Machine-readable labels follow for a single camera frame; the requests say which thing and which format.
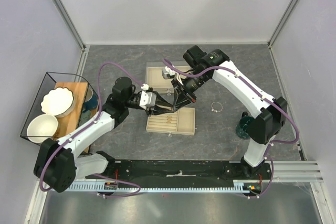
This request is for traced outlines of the blue mug behind arm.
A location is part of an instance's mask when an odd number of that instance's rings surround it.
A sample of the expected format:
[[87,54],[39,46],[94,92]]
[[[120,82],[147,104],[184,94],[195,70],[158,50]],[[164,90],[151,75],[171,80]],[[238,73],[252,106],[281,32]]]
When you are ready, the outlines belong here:
[[98,106],[98,98],[96,93],[89,88],[83,103],[82,112],[94,110]]

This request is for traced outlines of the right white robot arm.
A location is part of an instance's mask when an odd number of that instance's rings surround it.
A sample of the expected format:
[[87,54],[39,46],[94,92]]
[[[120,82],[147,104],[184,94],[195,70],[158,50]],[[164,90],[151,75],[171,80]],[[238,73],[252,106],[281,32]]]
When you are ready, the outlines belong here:
[[259,165],[265,160],[269,142],[285,123],[287,101],[282,97],[275,99],[258,88],[220,49],[207,54],[200,47],[193,46],[183,58],[190,66],[191,73],[182,72],[168,60],[164,61],[167,76],[173,79],[174,109],[196,102],[195,91],[210,79],[225,87],[253,117],[247,126],[250,142],[240,172],[245,178],[254,178],[259,173]]

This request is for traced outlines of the beige ring slot tray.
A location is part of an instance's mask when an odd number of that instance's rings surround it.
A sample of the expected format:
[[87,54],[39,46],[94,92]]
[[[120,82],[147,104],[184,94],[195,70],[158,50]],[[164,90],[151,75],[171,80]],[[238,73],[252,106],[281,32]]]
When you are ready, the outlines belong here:
[[146,131],[153,133],[195,135],[196,110],[181,108],[175,113],[148,117]]

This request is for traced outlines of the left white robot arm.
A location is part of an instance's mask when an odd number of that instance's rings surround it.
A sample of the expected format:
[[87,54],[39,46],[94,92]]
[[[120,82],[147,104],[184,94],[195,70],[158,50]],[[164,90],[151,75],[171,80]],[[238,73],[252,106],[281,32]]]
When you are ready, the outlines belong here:
[[130,109],[142,110],[147,115],[173,113],[174,106],[152,88],[136,92],[128,77],[115,81],[104,105],[89,121],[73,132],[54,141],[43,141],[34,167],[42,191],[51,189],[61,193],[74,180],[99,174],[111,178],[115,173],[112,157],[100,151],[82,157],[82,152],[99,137],[111,132],[129,115]]

